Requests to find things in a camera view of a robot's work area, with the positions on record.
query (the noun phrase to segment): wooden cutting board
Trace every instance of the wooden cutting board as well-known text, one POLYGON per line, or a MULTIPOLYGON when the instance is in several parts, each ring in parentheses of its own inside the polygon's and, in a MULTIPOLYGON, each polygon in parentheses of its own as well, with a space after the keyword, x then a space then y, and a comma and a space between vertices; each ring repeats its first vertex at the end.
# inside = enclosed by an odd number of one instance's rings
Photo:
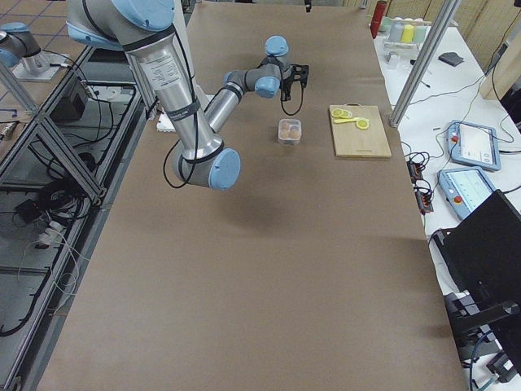
POLYGON ((330 105, 329 118, 338 157, 391 157, 378 106, 330 105), (358 129, 354 122, 335 124, 331 116, 335 108, 349 110, 352 116, 369 118, 369 129, 358 129))

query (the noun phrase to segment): white table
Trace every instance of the white table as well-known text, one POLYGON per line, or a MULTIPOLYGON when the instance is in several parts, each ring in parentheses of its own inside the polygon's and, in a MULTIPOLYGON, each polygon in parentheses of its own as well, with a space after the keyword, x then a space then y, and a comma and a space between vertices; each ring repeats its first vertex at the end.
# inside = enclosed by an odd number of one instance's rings
MULTIPOLYGON (((396 68, 392 68, 385 60, 385 54, 389 52, 389 49, 383 47, 383 39, 384 37, 381 36, 376 37, 374 46, 379 57, 382 74, 385 77, 389 100, 391 105, 394 105, 412 69, 410 60, 416 58, 417 52, 399 51, 401 58, 396 68)), ((501 130, 502 125, 514 137, 514 142, 499 142, 500 149, 521 150, 521 135, 512 120, 509 117, 505 119, 507 113, 503 107, 496 100, 484 100, 478 94, 478 87, 483 79, 478 80, 482 76, 483 72, 463 41, 462 36, 456 28, 449 28, 422 79, 430 88, 421 84, 412 102, 425 99, 430 95, 458 91, 462 87, 475 84, 455 94, 433 97, 425 102, 410 105, 398 127, 402 141, 408 143, 413 152, 425 151, 431 156, 440 156, 441 150, 435 136, 446 130, 451 121, 462 120, 465 117, 465 121, 496 128, 498 138, 510 138, 501 130), (457 67, 452 67, 438 60, 439 55, 450 51, 458 53, 465 59, 464 62, 457 67)), ((446 135, 441 134, 438 139, 444 147, 444 154, 440 158, 431 159, 425 171, 423 171, 423 177, 432 187, 437 183, 436 174, 440 169, 461 167, 461 165, 449 162, 446 135)), ((404 146, 404 153, 409 153, 407 146, 404 146)), ((495 173, 487 172, 487 175, 496 188, 508 191, 521 184, 520 167, 521 155, 501 155, 501 170, 495 173)), ((510 193, 507 197, 517 209, 521 208, 521 190, 510 193)), ((439 228, 455 227, 460 222, 439 187, 435 189, 433 207, 434 213, 429 213, 425 218, 427 235, 439 228)), ((445 263, 434 244, 431 245, 431 255, 443 294, 457 292, 458 289, 450 278, 445 263)), ((493 355, 484 356, 475 365, 472 377, 479 386, 483 386, 491 377, 491 373, 485 364, 492 357, 493 355)), ((488 389, 492 391, 519 391, 521 389, 521 376, 516 376, 507 384, 494 383, 488 389)))

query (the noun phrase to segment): red bottle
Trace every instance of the red bottle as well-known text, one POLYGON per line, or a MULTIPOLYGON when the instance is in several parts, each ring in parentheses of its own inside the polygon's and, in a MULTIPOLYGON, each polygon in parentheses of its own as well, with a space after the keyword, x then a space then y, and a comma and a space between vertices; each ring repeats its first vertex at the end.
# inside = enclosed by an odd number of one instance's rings
POLYGON ((380 23, 382 23, 386 5, 387 2, 380 0, 376 3, 376 7, 374 8, 373 19, 371 20, 371 35, 373 36, 373 39, 375 39, 376 34, 378 34, 378 29, 380 27, 380 23))

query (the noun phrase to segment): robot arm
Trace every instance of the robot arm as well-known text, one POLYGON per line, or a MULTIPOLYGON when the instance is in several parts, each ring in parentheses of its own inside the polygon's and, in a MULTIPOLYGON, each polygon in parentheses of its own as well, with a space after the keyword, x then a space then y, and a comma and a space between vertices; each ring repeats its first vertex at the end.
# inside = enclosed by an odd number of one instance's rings
POLYGON ((50 67, 29 28, 20 22, 0 26, 0 60, 9 68, 22 61, 27 72, 35 76, 50 67))
MULTIPOLYGON (((172 151, 176 175, 185 183, 225 190, 239 176, 240 159, 225 147, 218 131, 246 92, 255 90, 271 98, 281 82, 291 78, 289 50, 283 38, 270 38, 263 63, 249 71, 230 72, 204 110, 173 44, 174 38, 180 41, 173 13, 173 0, 68 0, 67 25, 73 39, 123 50, 138 61, 180 138, 172 151)), ((183 49, 182 57, 187 64, 183 49)))

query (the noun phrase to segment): black monitor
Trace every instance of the black monitor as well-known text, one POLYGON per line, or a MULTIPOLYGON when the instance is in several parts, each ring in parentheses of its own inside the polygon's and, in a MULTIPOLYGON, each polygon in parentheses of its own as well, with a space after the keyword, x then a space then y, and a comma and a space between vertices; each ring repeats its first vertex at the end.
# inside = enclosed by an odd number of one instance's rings
MULTIPOLYGON (((507 301, 521 305, 521 215, 501 191, 450 230, 442 253, 458 288, 467 290, 481 311, 507 301)), ((489 326, 521 373, 521 314, 489 326)))

